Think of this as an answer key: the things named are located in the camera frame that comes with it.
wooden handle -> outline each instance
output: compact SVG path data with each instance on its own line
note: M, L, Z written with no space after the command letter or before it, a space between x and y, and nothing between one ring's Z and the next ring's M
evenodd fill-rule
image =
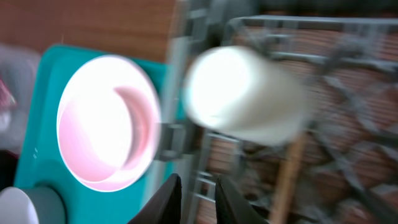
M286 222L306 140L307 135L301 134L287 150L287 160L282 162L278 174L273 206L269 217L271 224L284 224Z

wooden surface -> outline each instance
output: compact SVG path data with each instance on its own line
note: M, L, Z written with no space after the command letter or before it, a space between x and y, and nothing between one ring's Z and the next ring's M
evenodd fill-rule
M2 0L0 42L64 43L165 61L175 0Z
M301 134L287 150L287 160L282 163L275 187L270 223L284 224L286 222L307 141L306 137L306 134Z

white object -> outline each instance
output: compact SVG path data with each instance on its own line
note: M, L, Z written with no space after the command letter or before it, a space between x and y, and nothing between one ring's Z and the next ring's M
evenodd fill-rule
M187 73L185 109L197 124L266 146L293 140L310 116L304 88L242 46L201 54Z
M8 187L0 192L2 224L63 224L65 209L60 197L48 187L18 189Z
M117 55L94 58L63 90L57 112L60 155L84 186L124 189L151 164L160 119L156 90L140 66Z

pink bowl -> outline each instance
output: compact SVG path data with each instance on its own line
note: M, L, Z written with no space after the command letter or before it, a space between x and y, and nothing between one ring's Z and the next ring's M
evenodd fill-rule
M58 106L58 146L83 185L102 192L128 187L152 162L159 136L157 93L129 59L95 58L65 87Z

white cup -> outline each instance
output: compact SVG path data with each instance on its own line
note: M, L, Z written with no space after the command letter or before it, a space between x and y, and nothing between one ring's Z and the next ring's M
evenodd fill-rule
M2 224L65 224L65 209L60 197L48 187L0 192Z
M304 87L275 62L242 46L201 54L188 70L185 109L197 124L275 146L293 140L310 117Z

